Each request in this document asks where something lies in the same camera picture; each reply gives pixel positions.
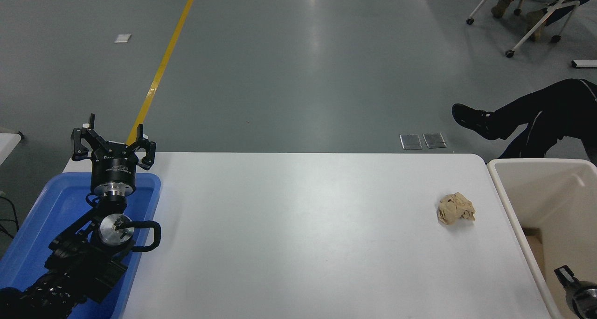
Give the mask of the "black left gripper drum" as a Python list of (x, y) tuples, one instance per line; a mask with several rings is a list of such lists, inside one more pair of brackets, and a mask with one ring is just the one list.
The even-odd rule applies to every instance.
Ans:
[(136, 167), (138, 157), (135, 153), (123, 153), (124, 145), (110, 146), (108, 150), (98, 147), (91, 153), (91, 184), (100, 186), (109, 182), (136, 185)]

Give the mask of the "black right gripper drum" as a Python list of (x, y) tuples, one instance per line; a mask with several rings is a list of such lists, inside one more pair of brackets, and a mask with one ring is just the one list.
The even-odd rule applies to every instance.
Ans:
[(595, 284), (580, 287), (572, 297), (573, 311), (580, 319), (597, 318), (597, 286)]

